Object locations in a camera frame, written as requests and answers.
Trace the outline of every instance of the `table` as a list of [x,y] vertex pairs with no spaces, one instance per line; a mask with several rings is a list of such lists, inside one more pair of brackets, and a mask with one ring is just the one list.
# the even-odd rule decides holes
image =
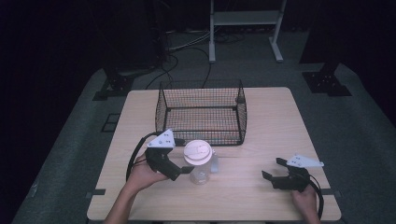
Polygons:
[[[205,185],[194,185],[188,175],[166,180],[139,192],[129,219],[151,221],[270,221],[301,220],[291,203],[290,192],[273,189],[262,170],[287,175],[276,157],[288,160],[294,153],[318,160],[304,122],[287,88],[244,88],[247,100],[247,134],[238,147],[214,147],[219,172]],[[131,91],[120,115],[87,213],[103,220],[125,183],[125,171],[138,141],[155,131],[158,91]],[[169,158],[184,165],[183,147]],[[309,168],[323,189],[330,185],[320,168]],[[341,212],[333,195],[324,195],[322,220],[338,220]]]
[[214,0],[210,2],[210,37],[209,37],[209,61],[216,61],[215,49],[215,26],[216,25],[258,25],[258,24],[274,24],[274,36],[269,37],[271,48],[278,63],[283,62],[282,54],[277,46],[277,37],[282,24],[287,0],[282,0],[279,10],[267,11],[224,11],[215,12]]

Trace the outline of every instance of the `white metal frame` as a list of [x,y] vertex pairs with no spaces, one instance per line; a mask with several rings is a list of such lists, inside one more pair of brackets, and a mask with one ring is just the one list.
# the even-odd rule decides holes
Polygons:
[[209,61],[216,61],[215,48],[215,26],[216,25],[254,25],[254,24],[274,24],[274,36],[269,37],[271,48],[278,63],[283,62],[282,54],[277,46],[277,38],[285,13],[287,0],[282,0],[280,10],[268,11],[225,11],[215,12],[214,0],[210,1],[210,39],[209,39]]

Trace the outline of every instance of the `metal stand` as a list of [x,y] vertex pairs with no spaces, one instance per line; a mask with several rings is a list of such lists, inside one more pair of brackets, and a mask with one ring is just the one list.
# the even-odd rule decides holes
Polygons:
[[303,72],[303,77],[313,93],[327,93],[329,96],[351,96],[346,86],[341,85],[334,75],[339,62],[325,63],[319,72]]
[[283,20],[287,0],[282,0],[280,10],[268,11],[225,11],[215,12],[214,0],[210,1],[210,39],[209,39],[209,62],[216,61],[215,50],[215,26],[216,25],[258,25],[274,24],[276,26],[274,36],[269,38],[271,48],[275,54],[278,63],[283,62],[282,54],[277,46],[277,37],[280,31],[280,25]]
[[107,79],[100,91],[93,97],[94,101],[105,101],[107,97],[126,96],[132,88],[134,77],[124,77],[117,72],[116,68],[104,68]]

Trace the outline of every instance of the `metal wire cage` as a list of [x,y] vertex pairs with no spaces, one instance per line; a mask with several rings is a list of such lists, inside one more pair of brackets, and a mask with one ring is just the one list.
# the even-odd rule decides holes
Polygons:
[[243,144],[247,102],[241,80],[161,82],[156,108],[157,132],[172,129],[187,144],[204,140],[211,146]]

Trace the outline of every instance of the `wrist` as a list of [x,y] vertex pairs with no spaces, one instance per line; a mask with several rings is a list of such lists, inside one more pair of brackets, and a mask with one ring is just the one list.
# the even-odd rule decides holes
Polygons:
[[320,219],[318,217],[317,212],[308,212],[303,214],[304,220],[307,224],[319,224]]
[[120,191],[124,197],[133,198],[139,192],[139,189],[135,188],[134,186],[129,186],[126,184]]

